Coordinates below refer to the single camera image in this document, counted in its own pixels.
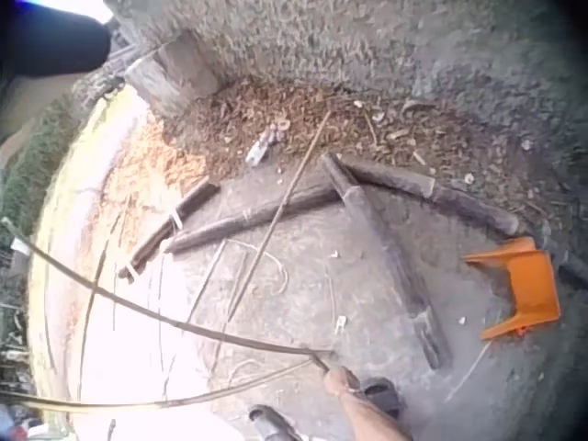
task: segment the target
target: foliage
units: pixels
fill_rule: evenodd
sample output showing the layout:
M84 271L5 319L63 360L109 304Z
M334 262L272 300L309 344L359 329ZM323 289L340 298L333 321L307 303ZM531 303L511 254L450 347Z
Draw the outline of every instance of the foliage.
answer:
M53 174L77 129L68 102L65 99L54 102L41 116L29 145L6 169L1 216L7 216L26 235L34 231ZM0 230L0 247L6 249L11 241L10 234Z

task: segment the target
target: concrete ground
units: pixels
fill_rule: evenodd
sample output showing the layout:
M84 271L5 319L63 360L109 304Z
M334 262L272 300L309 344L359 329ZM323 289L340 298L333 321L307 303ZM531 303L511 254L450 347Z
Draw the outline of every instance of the concrete ground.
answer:
M287 183L290 175L279 175L269 165L223 182L221 193L186 228L281 195L285 184L279 185L280 179ZM569 291L562 285L559 322L538 326L525 337L482 342L483 328L512 313L508 283L503 275L466 266L460 257L493 248L497 238L417 200L381 189L369 191L390 228L413 244L415 264L432 291L431 301L453 352L451 367L437 372L428 367L412 326L390 292L390 281L380 270L381 262L363 248L364 232L341 204L280 222L227 331L285 345L334 347L341 363L361 379L392 379L406 404L401 422L415 439L533 439L543 430L537 421L551 410L548 397L565 375L565 369L554 368L549 361L555 356L564 367L573 358L572 350L554 343L573 346L582 309L568 308ZM227 241L201 294L194 323L221 329L238 267L245 254L251 262L265 230ZM118 292L184 321L219 246L158 256L139 280ZM175 355L167 389L170 399L234 385L299 361L296 356L223 345L211 375L215 342L192 335L182 338L176 329L120 307L116 315L112 311L111 302L96 300L88 330L84 401L161 400ZM335 334L339 315L347 318L347 326ZM462 317L465 324L459 323ZM254 439L246 411L264 403L284 413L305 435L351 439L341 409L320 382L318 369L309 366L211 405L104 417L76 415L73 424L84 440L106 436L112 418L117 421L115 441L137 435ZM70 375L69 389L76 388L76 377ZM540 405L537 396L543 398ZM521 417L528 410L534 413L532 420Z

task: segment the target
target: wooden log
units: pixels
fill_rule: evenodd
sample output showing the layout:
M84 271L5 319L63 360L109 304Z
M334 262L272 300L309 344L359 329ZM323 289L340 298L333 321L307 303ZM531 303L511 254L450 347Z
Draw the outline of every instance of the wooden log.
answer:
M202 178L182 200L175 206L175 211L180 220L184 221L191 213L198 207L202 206L214 194L219 191L220 187L210 182L210 178L205 176ZM159 248L160 243L165 238L172 235L174 232L173 221L170 216L161 220L155 229L147 234L133 249L130 254L127 265L119 270L119 277L131 276L129 266L139 272L144 267L145 263L153 255L153 252Z
M483 203L452 188L439 185L434 178L372 161L342 158L343 164L362 183L400 190L418 198L428 199L458 215L481 222L497 232L513 236L520 232L521 222L512 213Z
M433 194L435 179L432 177L349 155L343 155L341 162L363 184L393 188L425 199Z
M125 79L156 113L171 119L184 114L196 99L221 90L213 64L202 41L184 30L136 61Z
M521 227L521 221L514 214L505 209L485 204L481 200L453 188L435 185L431 201L509 237L516 235Z
M339 200L337 192L331 183L322 178L294 193L284 210L284 217L294 216L309 209L316 209ZM237 232L251 230L274 219L282 197L276 198L261 207L246 209L238 214L218 220L192 232L180 234L165 243L162 248L165 253L181 253L196 246L202 246Z
M429 301L423 277L414 270L412 256L400 237L395 237L374 208L368 194L333 154L322 156L322 168L331 178L345 208L360 231L368 233L369 245L385 264L393 292L407 310L415 334L432 369L451 361L447 339Z

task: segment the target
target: stick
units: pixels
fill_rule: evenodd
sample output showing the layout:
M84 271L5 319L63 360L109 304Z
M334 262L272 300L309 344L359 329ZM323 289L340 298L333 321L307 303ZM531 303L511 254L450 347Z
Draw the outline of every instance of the stick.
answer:
M312 180L312 184L306 185L294 193L290 202L284 208L282 218L339 201L337 192L334 191L331 183L323 175L320 175L316 181ZM187 249L231 237L237 232L251 230L268 223L276 216L282 200L283 197L277 198L261 207L244 209L237 214L217 220L192 232L178 234L173 239L162 243L164 252L181 253Z
M18 237L18 239L20 239L24 244L26 244L34 253L38 254L39 257L46 260L51 265L55 266L55 268L60 270L67 277L70 277L71 279L75 280L77 283L79 283L85 288L91 289L94 286L94 284L90 282L87 278L80 276L72 269L68 268L61 262L55 260L45 252L41 251L39 247L37 247L37 245L31 243L19 230L17 230L17 228L12 224L12 222L8 218L4 217L2 219L2 223L8 228L8 230L12 234ZM177 329L183 329L185 331L188 331L189 333L210 338L212 340L223 340L232 345L250 347L252 349L258 349L260 351L276 352L279 354L295 354L301 356L309 356L310 354L329 356L333 353L333 351L330 350L314 350L305 347L274 345L271 343L260 342L249 338L238 337L236 335L219 333L217 331L203 328L201 326L196 326L194 324L179 322L178 320L174 320L170 317L158 314L157 312L150 311L147 308L143 308L141 305L133 303L132 301L118 297L114 295L112 292L102 287L96 287L96 294L99 294L105 297L106 299L110 299L116 302L117 304L124 306L125 308L129 308L132 311L138 312L139 314L142 314L146 317L150 317L152 319L167 323L170 326L173 326Z
M269 381L280 379L294 372L295 370L308 366L310 363L310 360L306 360L296 365L276 370L267 375L263 375L257 379L252 379L251 381L238 384L237 386L231 386L229 388L203 393L195 397L181 398L179 400L154 401L133 404L87 404L84 402L50 400L47 398L39 398L24 393L8 392L6 390L0 390L0 398L2 398L2 401L15 402L24 406L32 407L33 409L54 412L114 413L123 411L158 411L161 409L189 406L191 404L201 404L203 402L210 402L229 397L236 393L261 386Z
M85 310L85 322L84 322L84 332L82 333L82 347L80 350L80 371L79 371L79 379L77 385L77 399L82 400L82 384L84 383L84 359L85 359L85 342L88 336L88 327L90 325L90 316L92 314L92 307L94 306L94 299L96 298L96 287L98 286L98 282L100 281L100 276L102 275L102 270L104 269L104 263L107 260L107 250L108 244L110 243L110 239L112 237L112 233L117 228L117 224L119 223L120 215L122 214L122 210L119 211L119 214L112 222L112 226L110 227L110 233L106 241L104 242L104 247L102 248L102 253L100 254L100 258L98 259L98 265L96 266L96 272L94 274L94 288L90 292L90 299L88 300L88 306Z
M374 145L378 145L378 137L376 136L376 131L374 130L374 126L372 126L371 121L369 120L368 111L364 109L364 117L366 117L367 125L369 126L369 132L371 133L371 137L374 139Z
M20 306L6 305L5 303L0 303L0 308L5 308L7 310L22 311L22 308Z
M177 214L180 221L185 220L186 217L194 212L198 207L202 206L214 194L220 190L216 184L212 184L208 176L202 178L194 188L192 188L182 200L174 207L173 212ZM159 247L160 242L166 237L170 236L174 231L174 224L170 216L166 216L155 229L144 237L137 246L133 249L128 265L140 272L145 265L145 262ZM132 276L129 269L124 266L119 271L119 277Z
M117 253L120 251L120 247L122 245L122 235L125 232L125 225L127 224L127 214L129 213L127 211L128 207L130 205L130 196L125 198L125 209L124 209L124 214L122 215L122 221L120 222L120 232L119 232L119 240L117 243ZM119 282L119 278L117 277L117 265L119 264L119 256L117 254L117 257L115 258L114 261L114 280L112 281L112 290L113 292L116 294L117 292L117 286L118 286L118 282ZM115 302L112 303L112 331L116 331L117 330L117 304Z
M162 313L162 285L164 280L164 263L165 254L162 254L162 260L159 267L159 287L157 289L157 313ZM159 364L161 365L162 373L164 372L164 342L162 338L162 323L157 322L157 341L159 343Z
M243 273L247 268L247 255L249 254L245 251L241 259L241 263L239 264L239 269L237 269L237 276L235 277L234 284L232 285L231 296L229 297L229 307L227 308L227 317L224 323L222 324L222 329L220 330L223 333L226 331L227 326L229 325L229 311L231 310L235 297L237 296L239 286L241 285L241 279L243 278ZM214 371L216 370L217 364L219 363L219 354L221 353L221 346L222 341L217 343L217 347L214 350L214 357L212 358L212 366L210 367L209 374L211 379L214 376Z
M451 353L447 339L434 314L424 279L414 269L406 243L391 233L366 191L335 155L324 154L321 162L357 228L369 234L370 250L388 270L391 292L408 312L429 366L439 369L448 364Z
M219 263L219 260L221 259L221 254L222 254L224 247L226 245L227 245L227 241L226 240L222 241L219 248L217 248L216 253L214 254L214 256L212 256L212 260L209 263L209 267L207 268L206 273L204 273L204 278L202 279L202 283L200 284L200 287L198 288L196 297L194 298L194 304L192 305L192 308L190 309L190 312L187 315L186 323L190 323L192 321L192 317L194 316L194 313L196 312L196 308L198 307L198 304L200 303L200 298L202 297L202 294L204 294L204 290L206 289L206 286L209 283L210 276L212 276L212 272L214 271L214 268ZM164 383L164 396L167 395L167 385L169 383L169 379L172 376L172 371L174 370L175 359L177 358L177 354L179 353L180 348L182 346L182 340L184 339L184 333L185 332L182 331L182 333L180 334L179 343L177 344L177 349L175 350L174 356L172 356L172 361L170 362L169 368L167 369L167 376L165 378L165 383Z
M319 137L321 136L322 130L324 129L324 126L326 125L327 119L329 119L330 116L331 116L331 110L328 110L326 115L324 116L324 118L321 121L321 125L319 126L319 129L317 129L316 134L314 135L314 138L312 139L312 142L311 142L311 145L309 146L308 151L306 152L306 154L304 154L304 158L302 158L302 162L300 163L300 166L299 166L298 170L296 171L294 178L292 179L292 181L290 182L290 185L288 186L288 189L286 190L286 194L284 195L284 198L282 199L282 203L277 208L277 212L276 212L276 215L274 216L274 219L272 220L272 223L269 224L269 228L267 229L266 236L264 237L264 240L261 242L261 245L259 246L259 250L257 251L257 254L255 255L255 258L254 258L254 261L251 264L249 271L247 272L247 276L245 277L243 285L241 286L241 288L239 290L239 294L237 294L237 298L235 299L232 310L229 312L229 322L232 320L232 317L235 315L237 308L241 304L241 300L243 300L243 295L245 294L245 291L247 290L247 287L249 286L249 283L251 282L251 279L254 276L255 269L259 265L259 262L261 261L262 255L264 255L264 250L267 248L267 244L269 243L269 239L271 238L272 233L276 229L277 223L280 220L280 218L282 217L282 214L284 213L284 209L288 205L290 198L292 197L292 193L294 192L294 188L298 184L298 181L300 181L300 177L302 176L302 172L304 172L304 168L306 167L306 164L311 159L312 152L314 152L314 148L316 147L316 144L319 140Z

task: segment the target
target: orange plastic object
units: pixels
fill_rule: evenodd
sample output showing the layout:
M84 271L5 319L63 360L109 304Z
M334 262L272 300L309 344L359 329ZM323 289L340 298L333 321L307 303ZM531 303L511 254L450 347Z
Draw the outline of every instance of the orange plastic object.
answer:
M531 237L513 239L486 253L466 255L464 260L469 264L506 266L511 276L516 314L485 329L481 333L482 339L552 322L560 317L560 302L549 254L536 249Z

